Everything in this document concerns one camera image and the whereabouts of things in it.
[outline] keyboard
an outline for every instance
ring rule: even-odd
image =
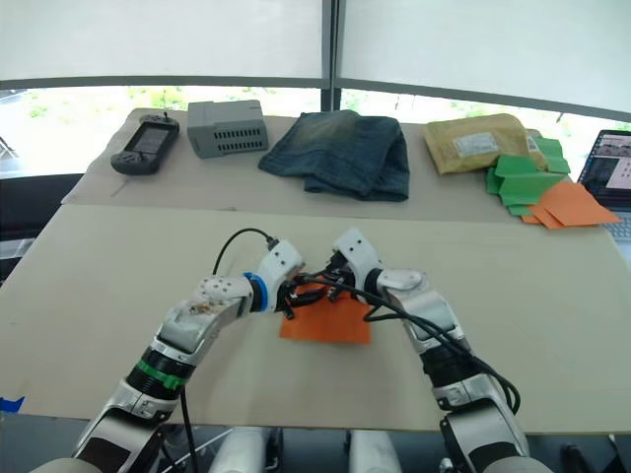
[[[613,239],[631,241],[631,213],[619,213],[617,216],[622,219],[622,223],[604,224],[603,227],[611,232]]]

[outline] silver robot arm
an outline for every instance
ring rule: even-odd
[[[296,248],[282,240],[255,273],[204,278],[190,299],[169,311],[138,363],[83,431],[73,458],[55,460],[37,472],[66,471],[57,468],[68,465],[86,473],[148,469],[162,443],[160,425],[222,328],[251,312],[274,311],[279,288],[303,266]]]
[[[326,271],[338,275],[338,281],[434,322],[470,353],[454,312],[430,288],[424,273],[384,269],[376,250],[357,229],[342,235],[333,251]],[[403,324],[423,371],[432,381],[438,406],[449,412],[440,427],[456,469],[470,473],[549,471],[528,457],[526,437],[497,382],[479,365],[457,356],[422,328],[409,320],[403,320]]]

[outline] blue tape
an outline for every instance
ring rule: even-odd
[[[22,403],[25,399],[26,397],[22,396],[17,401],[10,401],[9,399],[0,397],[0,412],[10,412],[12,414],[15,414],[22,407]]]
[[[261,297],[260,297],[260,305],[261,305],[261,312],[265,312],[267,310],[267,285],[265,284],[265,281],[263,280],[263,278],[261,278],[260,276],[258,276],[255,273],[244,273],[244,276],[246,276],[248,279],[250,279],[251,281],[256,281],[258,283],[258,285],[260,286],[260,291],[261,291]]]

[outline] denim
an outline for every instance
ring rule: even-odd
[[[386,116],[303,113],[258,167],[304,176],[308,192],[394,202],[409,195],[405,138],[398,121]]]

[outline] window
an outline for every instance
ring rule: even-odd
[[[600,130],[631,131],[631,123],[572,113],[350,89],[342,91],[341,107],[363,115],[392,116],[403,123],[427,123],[492,113],[509,113],[516,116],[524,127],[534,128],[544,137],[555,138],[561,142],[564,157],[575,180],[579,177]]]
[[[14,150],[0,148],[2,177],[84,172],[137,107],[186,110],[191,101],[256,99],[266,115],[284,116],[320,107],[319,89],[129,86],[0,94],[0,136]]]

